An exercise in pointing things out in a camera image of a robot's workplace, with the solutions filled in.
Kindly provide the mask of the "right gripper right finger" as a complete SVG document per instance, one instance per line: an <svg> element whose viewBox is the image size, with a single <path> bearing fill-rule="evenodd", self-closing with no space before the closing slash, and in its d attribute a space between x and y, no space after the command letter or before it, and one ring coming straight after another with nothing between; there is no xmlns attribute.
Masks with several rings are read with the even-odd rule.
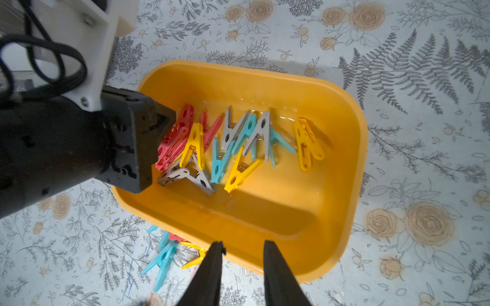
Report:
<svg viewBox="0 0 490 306"><path fill-rule="evenodd" d="M266 305L311 305L275 242L264 243Z"/></svg>

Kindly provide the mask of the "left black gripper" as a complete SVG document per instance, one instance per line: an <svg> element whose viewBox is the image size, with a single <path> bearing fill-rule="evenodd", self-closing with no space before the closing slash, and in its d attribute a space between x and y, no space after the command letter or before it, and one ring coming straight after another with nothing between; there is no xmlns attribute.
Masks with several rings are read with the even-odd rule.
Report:
<svg viewBox="0 0 490 306"><path fill-rule="evenodd" d="M1 216L88 179L138 194L153 182L176 112L136 91L105 87L102 109L64 97L1 109Z"/></svg>

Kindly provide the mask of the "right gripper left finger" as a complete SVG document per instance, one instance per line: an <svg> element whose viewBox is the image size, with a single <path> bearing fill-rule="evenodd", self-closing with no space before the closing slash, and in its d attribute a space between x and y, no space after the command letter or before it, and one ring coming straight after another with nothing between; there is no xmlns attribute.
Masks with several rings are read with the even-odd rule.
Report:
<svg viewBox="0 0 490 306"><path fill-rule="evenodd" d="M226 255L223 242L213 242L176 305L219 305L223 255Z"/></svg>

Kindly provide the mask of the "yellow plastic storage box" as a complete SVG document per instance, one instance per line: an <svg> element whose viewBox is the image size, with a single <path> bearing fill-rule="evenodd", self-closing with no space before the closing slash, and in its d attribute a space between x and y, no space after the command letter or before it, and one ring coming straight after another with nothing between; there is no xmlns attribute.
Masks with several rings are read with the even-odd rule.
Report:
<svg viewBox="0 0 490 306"><path fill-rule="evenodd" d="M300 283L337 264L368 151L366 120L350 94L325 80L191 61L158 66L138 90L178 112L187 104L196 114L206 110L210 119L227 108L233 122L248 110L269 111L273 127L290 142L295 121L304 118L325 158L304 171L298 155L275 145L275 162L263 162L231 193L218 185L207 195L186 179L137 195L117 188L124 209L202 247L221 241L228 260L258 274L267 240L278 245Z"/></svg>

